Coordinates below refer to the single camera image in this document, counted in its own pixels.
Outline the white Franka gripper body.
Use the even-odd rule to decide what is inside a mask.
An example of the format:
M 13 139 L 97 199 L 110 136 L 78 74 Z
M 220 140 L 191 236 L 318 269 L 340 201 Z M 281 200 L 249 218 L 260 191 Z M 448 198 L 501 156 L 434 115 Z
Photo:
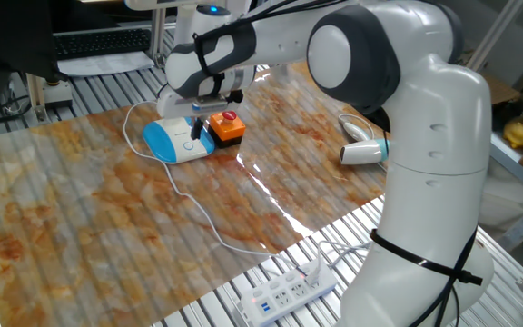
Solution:
M 166 86 L 158 96 L 157 112 L 163 119 L 208 117 L 219 112 L 234 111 L 243 98 L 242 90 L 215 96 L 183 98 L 170 86 Z

